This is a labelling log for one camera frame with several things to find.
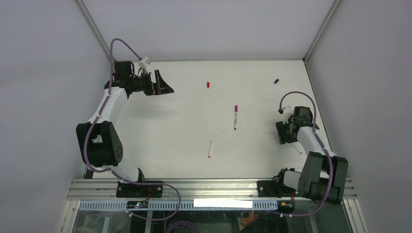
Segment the white pen red end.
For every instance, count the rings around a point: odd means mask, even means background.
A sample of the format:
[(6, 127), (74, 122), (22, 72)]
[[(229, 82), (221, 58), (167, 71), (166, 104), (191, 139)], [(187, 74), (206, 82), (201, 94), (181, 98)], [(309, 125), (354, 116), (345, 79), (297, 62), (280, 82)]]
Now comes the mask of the white pen red end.
[(209, 147), (208, 147), (208, 158), (211, 158), (211, 149), (212, 149), (212, 140), (209, 142)]

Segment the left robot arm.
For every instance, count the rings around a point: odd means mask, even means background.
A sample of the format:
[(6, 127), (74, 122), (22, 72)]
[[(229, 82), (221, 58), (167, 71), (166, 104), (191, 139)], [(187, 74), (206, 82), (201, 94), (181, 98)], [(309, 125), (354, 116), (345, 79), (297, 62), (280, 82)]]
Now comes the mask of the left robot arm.
[(159, 96), (172, 94), (174, 89), (164, 81), (158, 69), (150, 72), (146, 61), (136, 65), (131, 61), (115, 62), (96, 112), (86, 123), (76, 127), (82, 160), (87, 168), (94, 173), (112, 173), (120, 182), (128, 183), (127, 190), (134, 197), (145, 194), (145, 178), (140, 168), (124, 159), (124, 148), (115, 124), (124, 104), (138, 92)]

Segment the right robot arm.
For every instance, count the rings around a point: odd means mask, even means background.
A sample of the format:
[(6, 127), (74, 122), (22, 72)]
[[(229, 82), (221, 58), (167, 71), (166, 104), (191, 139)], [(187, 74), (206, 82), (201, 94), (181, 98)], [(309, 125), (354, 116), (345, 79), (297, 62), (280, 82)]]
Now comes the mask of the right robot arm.
[(330, 204), (343, 199), (348, 161), (329, 151), (308, 107), (297, 106), (285, 122), (276, 123), (281, 145), (299, 143), (306, 153), (302, 171), (283, 168), (275, 177), (274, 190), (285, 197), (297, 192), (301, 197)]

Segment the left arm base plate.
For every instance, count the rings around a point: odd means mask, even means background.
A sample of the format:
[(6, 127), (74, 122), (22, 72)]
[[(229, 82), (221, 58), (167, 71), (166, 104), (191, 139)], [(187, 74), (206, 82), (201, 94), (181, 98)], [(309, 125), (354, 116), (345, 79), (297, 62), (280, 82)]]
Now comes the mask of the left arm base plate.
[(163, 182), (146, 182), (145, 185), (118, 182), (117, 198), (161, 198), (163, 195)]

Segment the white pen blue end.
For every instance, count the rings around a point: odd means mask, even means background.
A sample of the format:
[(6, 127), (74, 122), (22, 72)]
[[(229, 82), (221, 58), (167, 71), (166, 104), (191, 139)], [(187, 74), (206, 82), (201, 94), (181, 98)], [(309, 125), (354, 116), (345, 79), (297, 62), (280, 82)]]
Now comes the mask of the white pen blue end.
[(302, 154), (302, 151), (297, 147), (296, 144), (292, 144), (292, 146), (299, 154)]

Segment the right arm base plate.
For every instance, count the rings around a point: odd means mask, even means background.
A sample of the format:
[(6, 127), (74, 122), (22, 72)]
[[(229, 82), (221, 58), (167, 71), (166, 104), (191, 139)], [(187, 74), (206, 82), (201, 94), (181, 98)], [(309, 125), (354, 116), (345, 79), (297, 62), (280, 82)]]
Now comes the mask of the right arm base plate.
[(290, 197), (292, 190), (288, 187), (278, 184), (275, 181), (257, 181), (257, 191), (260, 198), (266, 197)]

